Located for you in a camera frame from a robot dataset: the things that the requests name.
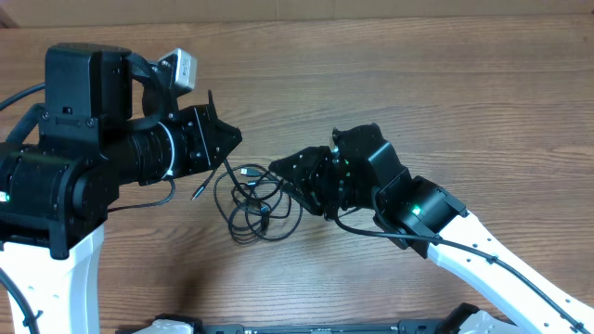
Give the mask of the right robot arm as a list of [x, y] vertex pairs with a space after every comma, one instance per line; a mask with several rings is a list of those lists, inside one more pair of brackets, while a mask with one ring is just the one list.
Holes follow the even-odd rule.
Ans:
[[335, 129], [330, 145], [304, 148], [269, 169], [311, 214], [414, 250], [477, 290], [519, 330], [592, 332], [592, 307], [507, 249], [460, 199], [412, 176], [377, 124]]

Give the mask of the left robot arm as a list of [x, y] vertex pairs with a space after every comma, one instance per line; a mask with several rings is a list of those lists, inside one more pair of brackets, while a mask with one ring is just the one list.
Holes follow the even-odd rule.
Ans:
[[180, 108], [197, 61], [110, 45], [45, 55], [42, 103], [1, 145], [1, 283], [18, 333], [97, 333], [105, 223], [124, 185], [216, 170], [241, 142], [213, 102]]

